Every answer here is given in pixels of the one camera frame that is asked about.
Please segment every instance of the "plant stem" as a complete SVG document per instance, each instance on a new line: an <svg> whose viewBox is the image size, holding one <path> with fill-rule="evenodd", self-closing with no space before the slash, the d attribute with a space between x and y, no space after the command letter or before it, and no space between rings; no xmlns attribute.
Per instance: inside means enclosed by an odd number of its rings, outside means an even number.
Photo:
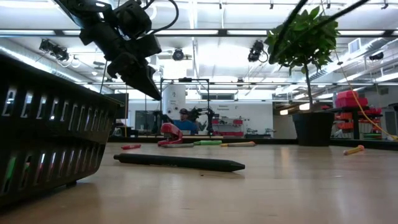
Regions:
<svg viewBox="0 0 398 224"><path fill-rule="evenodd" d="M304 69L305 69L305 81L307 82L307 88L308 88L308 98L310 100L310 111L312 111L312 94L311 94L311 85L310 85L310 72L308 71L307 64L304 63Z"/></svg>

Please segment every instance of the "orange marker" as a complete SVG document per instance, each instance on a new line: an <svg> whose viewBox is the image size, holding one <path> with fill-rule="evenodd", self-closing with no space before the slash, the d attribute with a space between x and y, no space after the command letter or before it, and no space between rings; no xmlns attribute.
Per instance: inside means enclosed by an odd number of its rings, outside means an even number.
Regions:
<svg viewBox="0 0 398 224"><path fill-rule="evenodd" d="M365 150L365 147L363 147L362 145L358 145L357 147L355 147L353 149L344 150L343 154L344 154L344 156L348 156L350 154L361 152L363 150Z"/></svg>

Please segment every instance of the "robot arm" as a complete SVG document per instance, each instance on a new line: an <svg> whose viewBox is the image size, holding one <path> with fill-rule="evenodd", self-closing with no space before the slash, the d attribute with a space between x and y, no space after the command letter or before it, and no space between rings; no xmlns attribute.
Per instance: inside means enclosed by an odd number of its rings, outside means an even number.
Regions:
<svg viewBox="0 0 398 224"><path fill-rule="evenodd" d="M155 70L145 59L162 51L152 29L152 22L141 0L128 0L115 10L111 5L92 0L55 0L66 15L81 28L84 45L94 42L110 61L108 73L118 73L127 85L160 100L152 76Z"/></svg>

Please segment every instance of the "black basket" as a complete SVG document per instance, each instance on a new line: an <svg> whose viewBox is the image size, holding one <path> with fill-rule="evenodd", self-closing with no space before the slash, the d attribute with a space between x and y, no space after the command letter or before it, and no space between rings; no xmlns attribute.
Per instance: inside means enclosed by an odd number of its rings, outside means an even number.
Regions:
<svg viewBox="0 0 398 224"><path fill-rule="evenodd" d="M0 207L94 174L119 102L0 55Z"/></svg>

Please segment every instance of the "red marker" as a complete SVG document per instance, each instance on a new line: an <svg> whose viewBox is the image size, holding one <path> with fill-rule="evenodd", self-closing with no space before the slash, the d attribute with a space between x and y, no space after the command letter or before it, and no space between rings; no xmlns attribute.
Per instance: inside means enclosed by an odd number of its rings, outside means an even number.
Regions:
<svg viewBox="0 0 398 224"><path fill-rule="evenodd" d="M122 146L121 147L123 150L128 150L128 149L139 149L141 148L140 144L136 144L136 145L128 145L128 146Z"/></svg>

